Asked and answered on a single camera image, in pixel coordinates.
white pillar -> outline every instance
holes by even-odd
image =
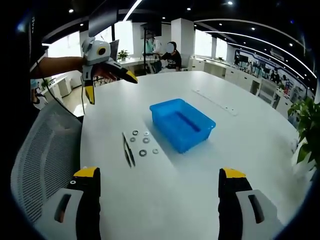
[[[194,22],[186,19],[171,21],[171,41],[176,42],[176,48],[181,54],[193,55],[195,44]]]
[[[316,81],[316,91],[315,91],[314,103],[315,104],[320,103],[320,79],[319,78]]]
[[[214,59],[216,57],[216,50],[217,50],[217,39],[215,37],[212,38],[212,50],[211,50],[211,57]]]
[[[89,37],[89,31],[88,31],[88,30],[79,32],[81,57],[84,56],[84,52],[82,51],[82,43],[83,43],[88,37]]]

computer monitor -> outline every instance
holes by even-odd
[[[247,56],[243,56],[243,55],[239,55],[239,62],[248,62],[248,57]]]
[[[151,37],[159,37],[162,34],[161,22],[149,22],[140,26],[140,38],[144,39],[144,36],[149,39]]]
[[[118,21],[118,4],[114,1],[104,1],[89,16],[89,37],[94,37]]]
[[[114,61],[117,61],[118,58],[118,47],[119,47],[119,39],[110,42],[110,58]]]
[[[266,63],[264,61],[260,62],[260,67],[262,69],[265,69],[266,68]]]

blue plastic bin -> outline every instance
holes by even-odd
[[[150,106],[152,120],[172,146],[184,153],[206,140],[216,123],[182,99]]]

gray mesh chair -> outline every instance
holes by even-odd
[[[80,169],[81,130],[81,122],[56,101],[34,121],[11,172],[13,197],[32,224],[48,199]]]
[[[262,79],[260,90],[257,94],[259,98],[273,106],[275,101],[275,95],[277,91],[277,84],[274,82]]]
[[[183,54],[183,53],[180,55],[181,55],[181,71],[188,71],[191,55]]]

robotic arm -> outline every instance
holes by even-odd
[[[89,37],[82,44],[85,65],[82,66],[82,86],[85,88],[85,95],[91,104],[95,104],[94,91],[94,72],[95,68],[103,68],[118,78],[124,79],[130,83],[137,84],[138,79],[133,73],[121,64],[115,62],[111,57],[110,44],[105,41],[96,40],[95,37]]]

